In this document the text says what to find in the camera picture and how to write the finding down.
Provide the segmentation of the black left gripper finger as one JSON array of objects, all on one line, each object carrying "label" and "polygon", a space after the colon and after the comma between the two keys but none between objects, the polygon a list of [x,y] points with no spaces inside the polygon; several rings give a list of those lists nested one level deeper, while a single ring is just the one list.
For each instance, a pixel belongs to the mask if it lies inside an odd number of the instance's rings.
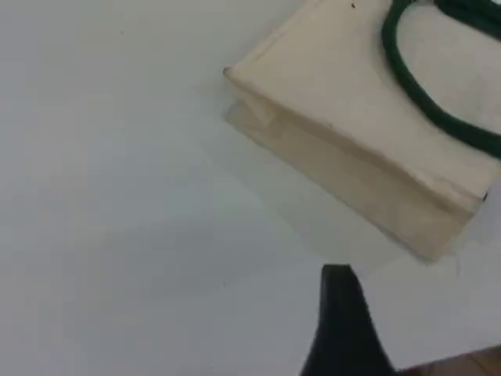
[{"label": "black left gripper finger", "polygon": [[302,375],[396,375],[349,265],[324,265],[319,320]]}]

